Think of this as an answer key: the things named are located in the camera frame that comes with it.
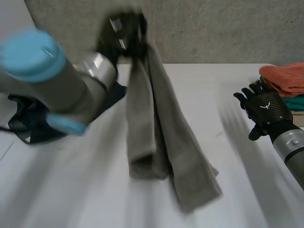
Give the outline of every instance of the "white tabletop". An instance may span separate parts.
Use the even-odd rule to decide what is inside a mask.
[[[263,64],[165,64],[223,195],[182,214],[168,180],[129,178],[125,99],[84,137],[28,147],[0,134],[1,228],[303,228],[304,191],[232,95]],[[129,66],[120,66],[127,82]]]

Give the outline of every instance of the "gray concrete wall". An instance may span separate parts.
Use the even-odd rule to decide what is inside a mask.
[[[73,62],[105,12],[142,8],[164,63],[304,61],[304,0],[26,0]]]

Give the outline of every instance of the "black fabric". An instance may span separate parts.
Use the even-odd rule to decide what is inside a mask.
[[[115,82],[108,92],[105,105],[94,119],[120,101],[125,93],[126,87]],[[47,124],[46,115],[49,110],[39,100],[18,95],[9,95],[8,99],[17,103],[17,112],[9,121],[10,130],[3,129],[3,131],[15,133],[25,144],[29,145],[50,142],[66,136],[65,133],[57,131]]]
[[[249,134],[250,140],[257,140],[260,136],[269,134],[268,131],[273,124],[280,121],[293,121],[293,115],[279,93],[271,89],[264,82],[250,84],[251,92],[248,88],[243,88],[243,94],[233,94],[241,104],[241,108],[246,110],[249,119],[256,125]]]
[[[105,105],[102,107],[102,109],[98,112],[98,114],[93,120],[99,117],[107,109],[111,108],[114,104],[119,102],[125,96],[126,89],[127,87],[119,84],[118,82],[115,82],[110,91],[108,92]]]
[[[37,144],[65,136],[46,122],[48,109],[39,100],[18,95],[9,95],[17,103],[17,112],[9,121],[10,129],[25,143]]]

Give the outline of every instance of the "hanging towel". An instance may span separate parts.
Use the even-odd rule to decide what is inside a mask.
[[[281,97],[304,94],[304,63],[287,66],[263,66],[259,70],[264,81],[276,89]]]
[[[127,93],[130,176],[172,177],[181,208],[190,212],[221,194],[217,171],[190,129],[156,48],[133,62]]]

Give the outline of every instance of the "robotic hand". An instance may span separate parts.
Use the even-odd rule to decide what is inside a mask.
[[[270,136],[271,142],[285,165],[304,190],[304,131],[293,124],[293,116],[279,93],[264,82],[250,84],[241,93],[233,94],[256,125],[250,140]]]
[[[43,117],[47,127],[39,133],[51,127],[83,135],[94,119],[124,97],[125,87],[116,81],[118,58],[140,54],[138,34],[139,29],[145,33],[145,26],[142,14],[110,15],[103,22],[95,51],[76,65],[68,61],[63,49],[46,32],[23,31],[11,37],[1,47],[0,92],[14,94],[12,100],[22,100],[23,109],[17,111],[19,121],[15,125],[21,123],[29,135],[21,137],[13,132],[29,140],[34,130],[41,127],[41,122],[33,126],[23,121],[28,119],[23,118],[24,106],[33,110],[31,99],[36,99],[47,109]],[[16,95],[30,100],[18,99]]]

